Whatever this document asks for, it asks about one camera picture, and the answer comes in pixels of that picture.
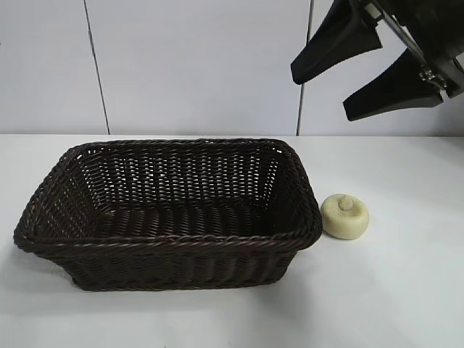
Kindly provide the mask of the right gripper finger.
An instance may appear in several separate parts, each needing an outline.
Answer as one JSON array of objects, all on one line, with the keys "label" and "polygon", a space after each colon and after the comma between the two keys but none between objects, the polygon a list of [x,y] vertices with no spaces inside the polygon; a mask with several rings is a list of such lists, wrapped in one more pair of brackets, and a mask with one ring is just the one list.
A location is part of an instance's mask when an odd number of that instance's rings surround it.
[{"label": "right gripper finger", "polygon": [[439,90],[422,80],[420,72],[417,59],[410,51],[404,51],[377,78],[344,100],[348,121],[400,109],[433,108],[442,104]]},{"label": "right gripper finger", "polygon": [[381,49],[377,21],[367,1],[334,1],[320,27],[291,63],[293,81],[302,85],[346,59]]}]

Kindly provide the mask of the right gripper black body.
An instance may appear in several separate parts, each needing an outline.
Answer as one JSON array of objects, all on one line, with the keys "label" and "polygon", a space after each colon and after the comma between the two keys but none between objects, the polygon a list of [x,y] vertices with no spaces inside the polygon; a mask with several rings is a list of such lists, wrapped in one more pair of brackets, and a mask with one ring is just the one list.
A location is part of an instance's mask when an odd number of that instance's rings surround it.
[{"label": "right gripper black body", "polygon": [[449,98],[463,93],[462,1],[367,1],[365,9],[417,59],[420,78]]}]

